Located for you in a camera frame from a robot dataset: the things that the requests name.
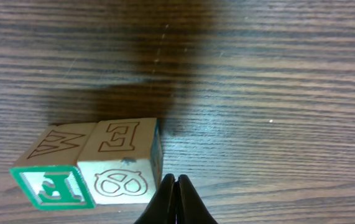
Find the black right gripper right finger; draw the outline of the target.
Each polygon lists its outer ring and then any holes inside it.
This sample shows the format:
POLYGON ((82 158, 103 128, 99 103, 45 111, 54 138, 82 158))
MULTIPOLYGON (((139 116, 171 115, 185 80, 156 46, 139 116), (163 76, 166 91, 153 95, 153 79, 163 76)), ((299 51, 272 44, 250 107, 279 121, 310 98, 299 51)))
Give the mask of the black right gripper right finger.
POLYGON ((178 177, 175 194, 178 224, 218 224, 207 210, 187 175, 178 177))

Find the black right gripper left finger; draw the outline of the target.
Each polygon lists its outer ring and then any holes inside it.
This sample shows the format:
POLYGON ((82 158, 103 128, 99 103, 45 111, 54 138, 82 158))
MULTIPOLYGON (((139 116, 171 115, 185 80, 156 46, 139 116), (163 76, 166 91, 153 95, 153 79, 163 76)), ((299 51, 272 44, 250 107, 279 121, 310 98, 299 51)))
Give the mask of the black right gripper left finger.
POLYGON ((175 224, 175 177, 167 174, 142 215, 134 224, 175 224))

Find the plain E pretzel block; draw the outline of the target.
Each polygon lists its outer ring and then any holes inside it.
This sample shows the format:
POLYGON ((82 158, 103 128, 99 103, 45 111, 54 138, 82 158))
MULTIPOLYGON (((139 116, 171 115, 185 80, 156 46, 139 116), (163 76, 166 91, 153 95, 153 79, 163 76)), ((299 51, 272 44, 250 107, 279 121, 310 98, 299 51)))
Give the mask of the plain E pretzel block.
POLYGON ((98 205, 150 202, 162 179, 157 118, 100 121, 77 165, 98 205))

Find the green letter F block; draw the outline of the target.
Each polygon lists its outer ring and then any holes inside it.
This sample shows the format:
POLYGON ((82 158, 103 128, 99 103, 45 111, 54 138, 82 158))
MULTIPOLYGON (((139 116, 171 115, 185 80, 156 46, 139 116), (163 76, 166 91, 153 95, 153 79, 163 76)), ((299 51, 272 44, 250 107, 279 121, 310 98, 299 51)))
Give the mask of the green letter F block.
POLYGON ((95 123, 51 125, 9 169, 39 210, 95 208, 77 166, 95 123))

